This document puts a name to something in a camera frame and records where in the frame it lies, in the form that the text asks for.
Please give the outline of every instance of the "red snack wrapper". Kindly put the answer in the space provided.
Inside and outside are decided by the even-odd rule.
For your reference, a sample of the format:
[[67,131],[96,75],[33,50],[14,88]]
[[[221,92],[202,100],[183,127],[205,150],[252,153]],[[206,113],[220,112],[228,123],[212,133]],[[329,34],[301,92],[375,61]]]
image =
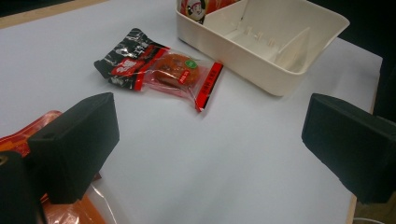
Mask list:
[[136,28],[94,66],[114,85],[134,91],[149,86],[190,99],[198,112],[205,109],[223,67],[158,44]]
[[205,15],[239,0],[179,0],[179,12],[194,21],[204,23]]
[[0,151],[13,150],[20,153],[23,157],[27,156],[27,154],[30,153],[27,139],[51,121],[58,118],[61,114],[62,113],[57,110],[51,110],[20,131],[0,138]]

